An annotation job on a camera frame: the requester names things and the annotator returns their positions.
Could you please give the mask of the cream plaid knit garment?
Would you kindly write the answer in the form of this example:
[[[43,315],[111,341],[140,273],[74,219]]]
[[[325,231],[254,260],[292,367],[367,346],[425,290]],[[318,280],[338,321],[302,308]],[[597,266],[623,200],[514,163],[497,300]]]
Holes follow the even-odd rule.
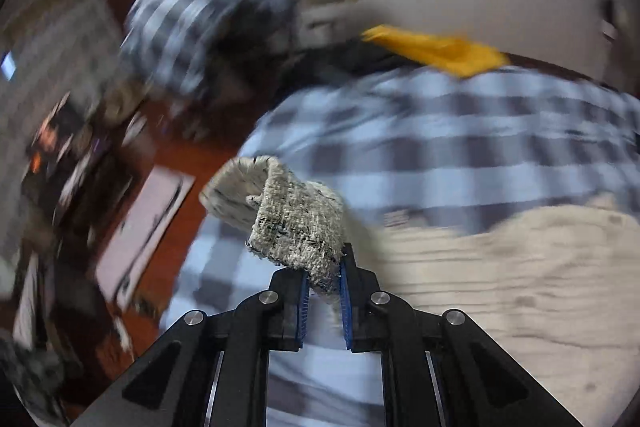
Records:
[[[255,255],[306,270],[336,306],[338,246],[422,311],[458,308],[584,425],[611,426],[639,388],[639,225],[608,194],[526,210],[462,235],[388,216],[359,222],[329,187],[272,156],[234,158],[200,195]]]

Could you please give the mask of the yellow cloth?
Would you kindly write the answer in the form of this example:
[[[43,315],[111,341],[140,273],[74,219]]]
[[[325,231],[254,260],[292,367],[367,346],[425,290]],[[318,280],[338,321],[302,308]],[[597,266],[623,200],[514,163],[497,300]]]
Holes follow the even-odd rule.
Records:
[[[361,39],[460,79],[510,65],[506,54],[467,38],[418,34],[393,26],[378,25],[363,31]]]

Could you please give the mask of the crumpled blue checkered quilt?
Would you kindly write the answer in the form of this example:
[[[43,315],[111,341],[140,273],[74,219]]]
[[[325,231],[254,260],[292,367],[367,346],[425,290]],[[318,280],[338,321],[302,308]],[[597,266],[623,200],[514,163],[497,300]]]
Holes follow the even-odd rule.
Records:
[[[193,98],[229,38],[270,43],[294,20],[296,0],[136,0],[120,52],[147,82]]]

